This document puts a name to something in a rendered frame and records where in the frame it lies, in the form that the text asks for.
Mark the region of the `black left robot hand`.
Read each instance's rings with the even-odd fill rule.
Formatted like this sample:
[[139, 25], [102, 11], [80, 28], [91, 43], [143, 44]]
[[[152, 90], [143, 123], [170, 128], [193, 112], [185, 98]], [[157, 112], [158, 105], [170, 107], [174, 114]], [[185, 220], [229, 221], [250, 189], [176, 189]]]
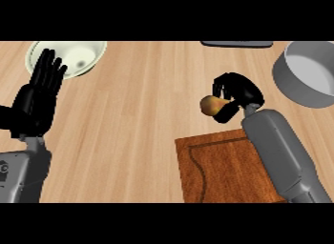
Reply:
[[44, 49], [31, 80], [18, 91], [13, 105], [0, 105], [0, 130], [9, 130], [12, 138], [43, 137], [47, 133], [66, 70], [62, 58], [55, 57], [55, 50]]

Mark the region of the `brown wooden cutting board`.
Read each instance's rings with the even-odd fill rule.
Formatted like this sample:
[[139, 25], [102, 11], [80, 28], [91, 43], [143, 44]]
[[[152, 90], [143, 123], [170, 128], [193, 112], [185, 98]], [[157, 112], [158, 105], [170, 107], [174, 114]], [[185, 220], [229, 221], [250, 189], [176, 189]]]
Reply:
[[285, 203], [244, 130], [174, 140], [186, 203]]

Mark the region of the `pale green bowl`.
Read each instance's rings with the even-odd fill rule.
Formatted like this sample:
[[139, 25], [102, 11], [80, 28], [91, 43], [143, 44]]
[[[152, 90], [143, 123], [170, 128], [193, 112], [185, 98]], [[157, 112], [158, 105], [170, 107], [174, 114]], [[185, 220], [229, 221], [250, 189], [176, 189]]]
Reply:
[[65, 78], [83, 76], [91, 71], [106, 52], [106, 41], [35, 41], [25, 54], [25, 68], [34, 71], [38, 57], [44, 49], [55, 50], [68, 66]]

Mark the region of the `yellow-brown pear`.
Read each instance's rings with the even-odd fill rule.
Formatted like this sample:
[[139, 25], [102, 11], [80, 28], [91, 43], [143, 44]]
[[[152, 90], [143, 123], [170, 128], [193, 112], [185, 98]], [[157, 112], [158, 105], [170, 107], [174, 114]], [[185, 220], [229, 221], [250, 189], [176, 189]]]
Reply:
[[199, 101], [201, 112], [208, 116], [214, 116], [227, 103], [226, 99], [207, 95]]

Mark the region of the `dark grey flat appliance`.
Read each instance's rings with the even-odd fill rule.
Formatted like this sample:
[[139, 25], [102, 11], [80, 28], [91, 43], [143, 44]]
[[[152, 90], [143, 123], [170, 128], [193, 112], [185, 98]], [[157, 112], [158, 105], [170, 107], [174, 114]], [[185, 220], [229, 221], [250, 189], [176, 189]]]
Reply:
[[273, 41], [199, 41], [204, 46], [223, 48], [270, 48]]

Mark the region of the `grey metal pot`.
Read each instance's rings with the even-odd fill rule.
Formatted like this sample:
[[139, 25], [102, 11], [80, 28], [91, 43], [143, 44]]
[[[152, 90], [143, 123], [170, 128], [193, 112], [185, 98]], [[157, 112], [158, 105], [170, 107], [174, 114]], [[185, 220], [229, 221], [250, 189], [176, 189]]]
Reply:
[[298, 105], [321, 109], [334, 105], [334, 43], [291, 41], [275, 62], [273, 81]]

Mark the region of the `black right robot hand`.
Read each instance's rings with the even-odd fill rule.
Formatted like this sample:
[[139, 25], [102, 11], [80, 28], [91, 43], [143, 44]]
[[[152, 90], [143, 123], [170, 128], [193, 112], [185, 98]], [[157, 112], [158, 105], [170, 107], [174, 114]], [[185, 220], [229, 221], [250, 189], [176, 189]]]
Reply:
[[219, 123], [226, 124], [232, 117], [245, 110], [251, 114], [264, 104], [263, 94], [253, 81], [239, 73], [226, 72], [214, 79], [213, 95], [232, 101], [226, 103], [213, 116]]

